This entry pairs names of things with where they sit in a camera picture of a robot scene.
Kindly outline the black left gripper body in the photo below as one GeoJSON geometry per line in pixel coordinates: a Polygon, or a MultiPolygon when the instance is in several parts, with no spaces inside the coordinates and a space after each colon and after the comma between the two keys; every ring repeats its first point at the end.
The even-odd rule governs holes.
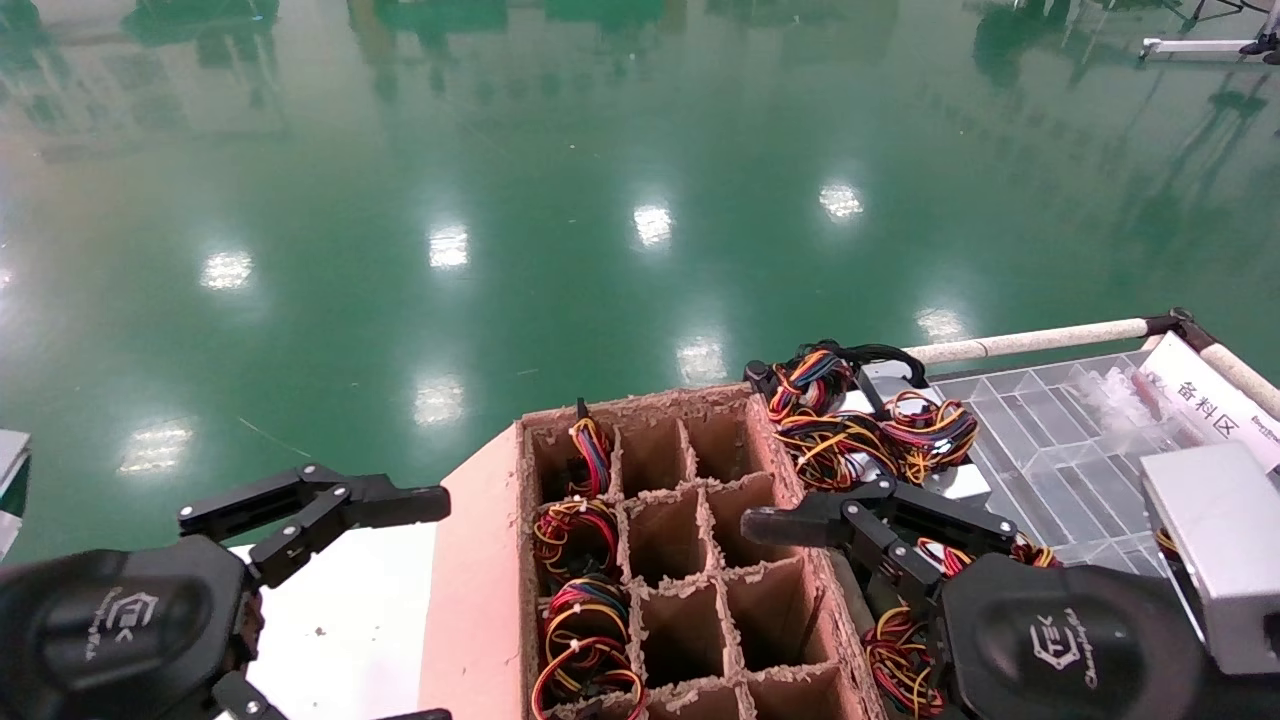
{"type": "Polygon", "coordinates": [[[219,543],[91,550],[3,569],[5,719],[215,719],[256,657],[250,568],[219,543]]]}

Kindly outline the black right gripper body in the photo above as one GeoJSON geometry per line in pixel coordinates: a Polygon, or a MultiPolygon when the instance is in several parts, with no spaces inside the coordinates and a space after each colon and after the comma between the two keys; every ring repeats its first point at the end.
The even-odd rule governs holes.
{"type": "Polygon", "coordinates": [[[986,556],[937,603],[947,701],[969,719],[1181,719],[1210,661],[1171,584],[986,556]]]}

